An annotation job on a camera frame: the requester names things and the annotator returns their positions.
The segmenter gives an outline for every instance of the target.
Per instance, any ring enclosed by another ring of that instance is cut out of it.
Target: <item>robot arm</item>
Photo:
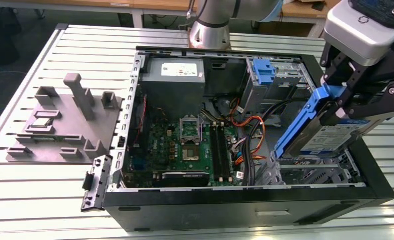
[[[322,86],[275,146],[276,158],[335,157],[394,117],[394,0],[343,0],[324,38]]]
[[[196,49],[230,47],[230,19],[270,22],[280,14],[283,0],[199,0],[198,20],[190,32]]]

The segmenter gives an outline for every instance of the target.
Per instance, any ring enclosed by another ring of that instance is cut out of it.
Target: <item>aluminum table surface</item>
[[[38,104],[40,86],[71,93],[67,73],[82,74],[94,95],[128,89],[136,46],[183,47],[187,33],[176,30],[71,25],[55,30],[0,117],[0,239],[394,239],[394,200],[360,209],[323,225],[196,231],[126,232],[103,212],[80,212],[82,190],[90,165],[8,163],[7,147],[16,142]],[[320,57],[320,39],[231,34],[234,50],[307,54]],[[366,144],[394,187],[394,119],[364,137]]]

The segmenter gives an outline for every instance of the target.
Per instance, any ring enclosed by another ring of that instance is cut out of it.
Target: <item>blue plastic latch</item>
[[[252,70],[258,76],[258,82],[262,86],[268,86],[275,81],[276,69],[271,65],[268,59],[254,59],[252,60]]]
[[[336,99],[346,90],[346,86],[328,86],[323,84],[322,87],[314,90],[304,108],[300,110],[294,122],[287,128],[286,133],[280,137],[275,145],[275,156],[280,158],[284,154],[288,144],[295,140],[300,130],[307,127],[307,123],[314,120],[318,115],[318,105],[324,99]]]

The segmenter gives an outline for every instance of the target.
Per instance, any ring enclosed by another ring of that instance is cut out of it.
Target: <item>expansion slot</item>
[[[212,126],[210,128],[211,157],[214,166],[214,177],[219,181],[231,177],[230,160],[227,156],[227,139],[224,128]]]

